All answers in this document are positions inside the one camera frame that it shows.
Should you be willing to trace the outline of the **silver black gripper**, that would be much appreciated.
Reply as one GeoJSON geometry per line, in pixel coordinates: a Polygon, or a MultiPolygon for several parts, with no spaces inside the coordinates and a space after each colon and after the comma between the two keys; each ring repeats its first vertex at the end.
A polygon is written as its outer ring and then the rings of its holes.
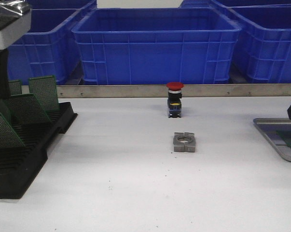
{"type": "Polygon", "coordinates": [[[0,0],[0,99],[10,97],[7,74],[8,47],[31,26],[31,6],[26,0],[0,0]]]}

